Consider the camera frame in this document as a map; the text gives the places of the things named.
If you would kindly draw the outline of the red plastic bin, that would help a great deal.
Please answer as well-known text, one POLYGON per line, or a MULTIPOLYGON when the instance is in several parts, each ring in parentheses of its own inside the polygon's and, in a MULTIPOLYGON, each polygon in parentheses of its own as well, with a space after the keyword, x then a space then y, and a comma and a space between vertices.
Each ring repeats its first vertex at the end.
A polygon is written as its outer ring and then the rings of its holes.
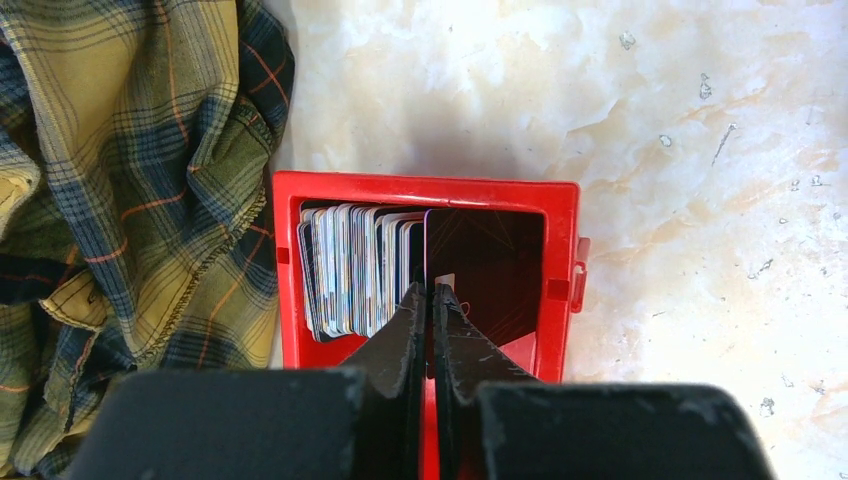
MULTIPOLYGON (((286 369, 340 365, 371 337, 344 336, 315 340, 305 323, 304 282, 297 225, 301 208, 312 202, 366 203, 433 209, 479 209, 537 213, 544 217, 542 289, 534 338, 533 370, 545 383, 560 384, 569 320, 581 309, 589 247, 577 232, 579 189, 573 183, 451 179, 344 173, 279 172, 273 176, 277 268, 280 283, 283 364, 286 369)), ((440 475, 435 390, 433 297, 439 285, 452 289, 453 279, 440 277, 435 286, 422 283, 427 307, 423 327, 424 361, 420 414, 419 475, 440 475)))

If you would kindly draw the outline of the black VIP card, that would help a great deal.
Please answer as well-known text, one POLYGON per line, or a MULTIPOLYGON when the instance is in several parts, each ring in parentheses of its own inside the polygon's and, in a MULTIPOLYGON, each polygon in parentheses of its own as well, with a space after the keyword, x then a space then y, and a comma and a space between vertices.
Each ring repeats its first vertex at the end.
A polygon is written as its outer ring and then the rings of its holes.
POLYGON ((542 289, 544 217, 537 213, 433 209, 424 218, 424 278, 440 277, 468 320, 525 370, 533 370, 542 289))

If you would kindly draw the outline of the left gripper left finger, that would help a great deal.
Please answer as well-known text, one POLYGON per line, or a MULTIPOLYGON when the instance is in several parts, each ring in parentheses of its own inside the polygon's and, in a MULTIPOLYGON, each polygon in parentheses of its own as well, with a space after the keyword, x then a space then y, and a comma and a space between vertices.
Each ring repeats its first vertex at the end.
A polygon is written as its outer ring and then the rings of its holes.
POLYGON ((159 370, 108 396, 73 479, 415 479, 426 294, 340 365, 159 370))

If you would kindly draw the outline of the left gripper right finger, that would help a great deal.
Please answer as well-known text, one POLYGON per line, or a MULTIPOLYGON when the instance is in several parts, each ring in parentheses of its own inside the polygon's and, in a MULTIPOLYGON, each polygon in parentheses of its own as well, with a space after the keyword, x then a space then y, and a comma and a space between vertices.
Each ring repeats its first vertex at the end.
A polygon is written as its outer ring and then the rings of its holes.
POLYGON ((433 297, 444 479, 769 479, 751 423, 703 384, 553 384, 433 297))

